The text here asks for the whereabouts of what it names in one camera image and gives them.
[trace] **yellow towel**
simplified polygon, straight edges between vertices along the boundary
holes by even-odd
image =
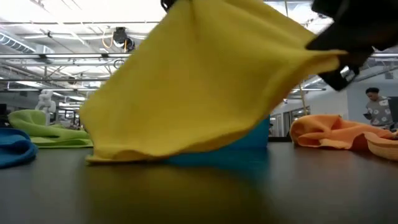
[[[85,103],[89,162],[204,152],[243,137],[308,75],[342,51],[260,0],[179,0]]]

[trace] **white robot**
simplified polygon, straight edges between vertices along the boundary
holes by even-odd
[[[54,101],[51,100],[52,91],[50,90],[42,90],[42,93],[39,95],[39,102],[35,110],[43,111],[45,114],[45,125],[48,126],[50,124],[50,113],[54,113],[57,110],[57,106]]]

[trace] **table surface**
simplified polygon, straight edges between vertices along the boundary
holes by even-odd
[[[0,223],[398,220],[398,163],[370,153],[270,143],[266,158],[252,163],[262,164],[254,179],[214,167],[87,166],[89,153],[41,150],[30,164],[0,170]]]

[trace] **person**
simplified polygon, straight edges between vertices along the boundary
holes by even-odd
[[[391,116],[391,110],[388,97],[379,96],[379,89],[375,87],[368,88],[366,95],[370,99],[366,105],[368,110],[365,117],[371,121],[371,125],[383,129],[391,129],[394,124]]]

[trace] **orange cloth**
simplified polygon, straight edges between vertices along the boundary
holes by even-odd
[[[290,136],[294,143],[307,147],[367,150],[370,144],[398,148],[389,130],[345,121],[338,115],[308,115],[293,122]]]

